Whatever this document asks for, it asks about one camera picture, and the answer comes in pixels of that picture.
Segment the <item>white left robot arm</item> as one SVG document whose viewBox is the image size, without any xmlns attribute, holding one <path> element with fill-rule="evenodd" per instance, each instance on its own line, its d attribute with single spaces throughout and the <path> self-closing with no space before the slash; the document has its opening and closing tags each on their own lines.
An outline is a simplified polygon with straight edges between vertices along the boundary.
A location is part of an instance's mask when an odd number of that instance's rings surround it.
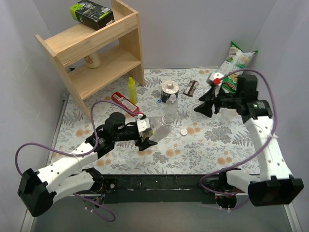
<svg viewBox="0 0 309 232">
<path fill-rule="evenodd" d="M 68 156 L 37 171 L 24 171 L 17 194 L 31 215 L 38 217 L 53 203 L 74 193 L 112 192 L 111 185 L 116 185 L 116 181 L 105 178 L 95 168 L 84 167 L 112 151 L 116 142 L 134 141 L 140 151 L 156 145 L 150 140 L 152 132 L 151 120 L 141 113 L 129 123 L 122 113 L 112 113 Z"/>
</svg>

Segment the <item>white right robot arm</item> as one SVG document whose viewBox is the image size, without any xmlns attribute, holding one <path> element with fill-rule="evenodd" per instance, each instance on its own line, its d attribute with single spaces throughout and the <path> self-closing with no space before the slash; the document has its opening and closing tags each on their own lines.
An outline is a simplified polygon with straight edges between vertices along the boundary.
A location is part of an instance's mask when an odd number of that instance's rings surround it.
<svg viewBox="0 0 309 232">
<path fill-rule="evenodd" d="M 275 109 L 266 100 L 258 99 L 255 75 L 240 75 L 236 93 L 222 90 L 222 78 L 219 72 L 209 75 L 207 83 L 211 88 L 200 97 L 203 104 L 194 111 L 212 117 L 221 108 L 235 109 L 254 145 L 260 174 L 259 177 L 249 175 L 235 164 L 218 172 L 218 190 L 206 187 L 205 177 L 201 178 L 199 185 L 214 193 L 217 199 L 246 193 L 254 206 L 290 204 L 304 188 L 304 184 L 302 179 L 294 178 L 281 153 L 275 135 Z"/>
</svg>

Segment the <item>clear bottle with label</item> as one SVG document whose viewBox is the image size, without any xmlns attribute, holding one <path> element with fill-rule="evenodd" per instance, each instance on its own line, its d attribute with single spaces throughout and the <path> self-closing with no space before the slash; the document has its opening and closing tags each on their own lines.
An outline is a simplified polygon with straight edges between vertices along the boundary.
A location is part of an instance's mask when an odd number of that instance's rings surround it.
<svg viewBox="0 0 309 232">
<path fill-rule="evenodd" d="M 173 118 L 170 116 L 154 116 L 148 117 L 152 135 L 150 140 L 159 143 L 162 139 L 166 138 L 172 129 Z"/>
</svg>

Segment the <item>white bottle cap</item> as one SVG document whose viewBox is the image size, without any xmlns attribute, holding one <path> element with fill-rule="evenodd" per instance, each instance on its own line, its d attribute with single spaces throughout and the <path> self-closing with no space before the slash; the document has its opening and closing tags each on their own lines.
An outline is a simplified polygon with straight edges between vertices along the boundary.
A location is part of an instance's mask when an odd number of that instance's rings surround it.
<svg viewBox="0 0 309 232">
<path fill-rule="evenodd" d="M 188 131 L 187 129 L 181 129 L 180 133 L 182 136 L 186 136 L 188 134 Z"/>
</svg>

